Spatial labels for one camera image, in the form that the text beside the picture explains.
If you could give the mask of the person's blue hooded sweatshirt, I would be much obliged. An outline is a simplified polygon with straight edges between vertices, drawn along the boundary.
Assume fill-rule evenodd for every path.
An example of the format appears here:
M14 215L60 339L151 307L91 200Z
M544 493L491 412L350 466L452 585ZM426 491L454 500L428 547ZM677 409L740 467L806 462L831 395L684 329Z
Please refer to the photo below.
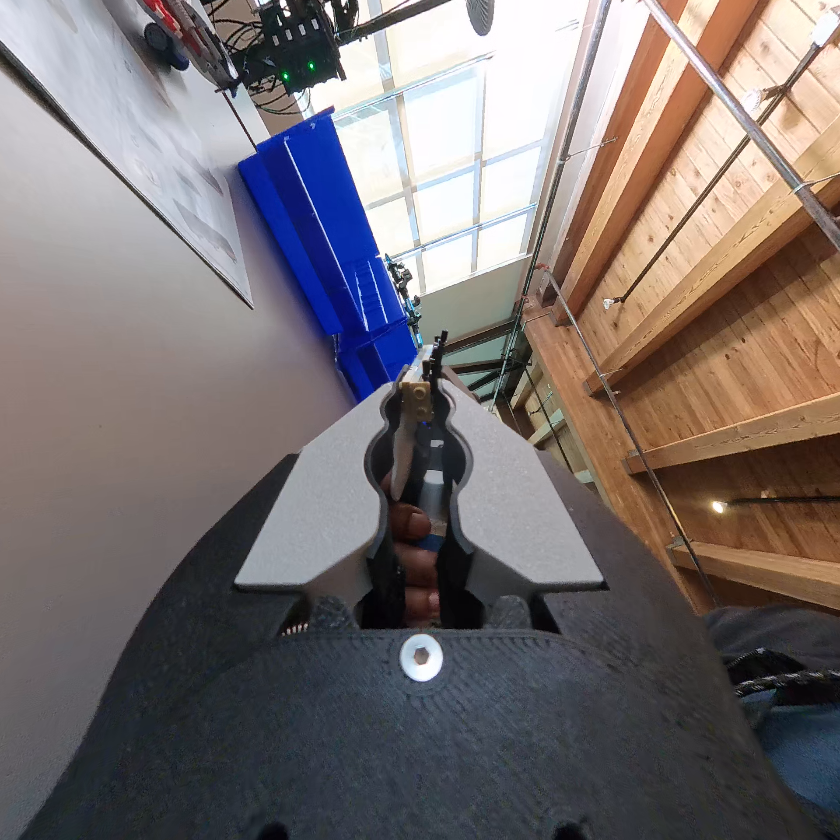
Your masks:
M703 619L765 756L824 838L839 838L839 619L793 605Z

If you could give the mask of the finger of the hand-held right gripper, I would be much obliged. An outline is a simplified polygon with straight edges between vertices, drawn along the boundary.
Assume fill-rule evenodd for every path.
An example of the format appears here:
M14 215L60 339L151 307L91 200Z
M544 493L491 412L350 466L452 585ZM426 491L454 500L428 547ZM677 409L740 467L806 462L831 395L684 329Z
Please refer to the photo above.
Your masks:
M392 499L401 499L411 475L417 421L401 420L393 436Z

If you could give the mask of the toy brick instruction booklet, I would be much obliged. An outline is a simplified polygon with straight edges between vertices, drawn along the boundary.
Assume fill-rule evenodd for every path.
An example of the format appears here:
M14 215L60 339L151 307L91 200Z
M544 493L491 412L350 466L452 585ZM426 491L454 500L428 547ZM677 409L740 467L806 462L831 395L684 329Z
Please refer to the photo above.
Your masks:
M141 2L1 3L2 52L88 145L253 307L228 184L212 144L231 118L215 85L144 36Z

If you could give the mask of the grey tan toy brick assembly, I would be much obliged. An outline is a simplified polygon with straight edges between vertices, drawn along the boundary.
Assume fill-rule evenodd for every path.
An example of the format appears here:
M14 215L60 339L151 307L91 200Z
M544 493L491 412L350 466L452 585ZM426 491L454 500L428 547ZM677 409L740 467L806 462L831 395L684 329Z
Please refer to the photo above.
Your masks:
M433 419L434 394L439 390L447 339L448 331L443 330L433 343L423 345L415 360L397 378L405 418L419 423L429 423Z

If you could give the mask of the large paned window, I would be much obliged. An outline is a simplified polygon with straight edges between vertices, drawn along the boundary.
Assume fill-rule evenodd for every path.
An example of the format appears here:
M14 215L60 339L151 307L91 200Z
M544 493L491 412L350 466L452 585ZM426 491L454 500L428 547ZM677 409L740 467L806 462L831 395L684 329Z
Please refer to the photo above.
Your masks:
M495 2L479 36L466 2L341 48L332 107L383 255L440 291L522 257L537 215L587 2Z

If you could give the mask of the grey metal ceiling pipe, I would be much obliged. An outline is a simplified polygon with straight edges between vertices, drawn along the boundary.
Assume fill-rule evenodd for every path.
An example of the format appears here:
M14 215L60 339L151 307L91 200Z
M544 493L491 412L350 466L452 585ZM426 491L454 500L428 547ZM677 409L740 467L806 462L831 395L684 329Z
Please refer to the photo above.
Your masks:
M644 1L644 4L647 6L649 13L656 23L679 47L700 79L704 81L709 89L724 104L732 117L737 120L749 141L753 142L764 154L780 175L781 180L798 197L806 212L812 217L812 220L824 232L824 235L833 244L835 249L839 250L838 223L813 193L811 189L812 184L802 180L793 165L783 157L782 153L765 134L763 129L749 115L739 100L733 96L724 82L719 78L717 72L712 69L709 62L706 61L685 33L666 13L662 5L656 1Z

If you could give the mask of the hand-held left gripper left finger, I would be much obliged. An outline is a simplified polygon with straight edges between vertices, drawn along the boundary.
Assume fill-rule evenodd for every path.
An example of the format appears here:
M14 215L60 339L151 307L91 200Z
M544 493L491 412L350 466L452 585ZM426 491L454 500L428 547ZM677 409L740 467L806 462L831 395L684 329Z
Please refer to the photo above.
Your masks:
M350 607L368 594L366 555L382 528L369 450L387 429L388 398L383 385L300 451L234 579L239 590L336 596Z

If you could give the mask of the blue black robot arms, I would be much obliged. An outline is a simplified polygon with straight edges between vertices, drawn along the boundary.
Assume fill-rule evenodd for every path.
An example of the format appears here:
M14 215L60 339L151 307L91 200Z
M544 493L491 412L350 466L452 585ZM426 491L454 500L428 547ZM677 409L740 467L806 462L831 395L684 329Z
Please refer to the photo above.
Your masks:
M421 348L424 345L419 328L419 323L422 318L421 299L418 295L413 295L408 288L408 285L413 280L413 274L406 268L403 262L392 259L387 254L384 255L384 262L395 291L401 299L406 315L406 323L413 335L415 345L417 348Z

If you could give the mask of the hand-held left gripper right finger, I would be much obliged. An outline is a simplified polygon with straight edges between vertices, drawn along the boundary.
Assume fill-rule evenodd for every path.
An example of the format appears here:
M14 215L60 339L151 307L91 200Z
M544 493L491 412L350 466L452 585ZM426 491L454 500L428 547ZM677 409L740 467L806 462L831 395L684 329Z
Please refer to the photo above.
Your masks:
M452 524L470 559L466 590L502 596L601 589L604 577L528 441L450 382L446 427L465 456Z

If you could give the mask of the large blue plastic bin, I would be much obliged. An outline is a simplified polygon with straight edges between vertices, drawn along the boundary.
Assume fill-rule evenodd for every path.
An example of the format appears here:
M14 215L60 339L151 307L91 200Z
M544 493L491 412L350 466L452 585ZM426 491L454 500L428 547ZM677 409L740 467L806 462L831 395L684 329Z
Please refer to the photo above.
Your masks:
M328 335L379 337L406 313L326 108L258 143L238 173Z

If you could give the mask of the person's right hand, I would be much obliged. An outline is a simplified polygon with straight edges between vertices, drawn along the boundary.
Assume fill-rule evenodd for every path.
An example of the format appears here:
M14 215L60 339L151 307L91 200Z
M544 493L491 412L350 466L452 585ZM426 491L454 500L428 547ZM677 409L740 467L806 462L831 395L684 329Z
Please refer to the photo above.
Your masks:
M437 554L420 545L431 536L432 522L419 507L392 498L390 474L381 488L389 505L395 556L405 573L405 625L434 626L440 615Z

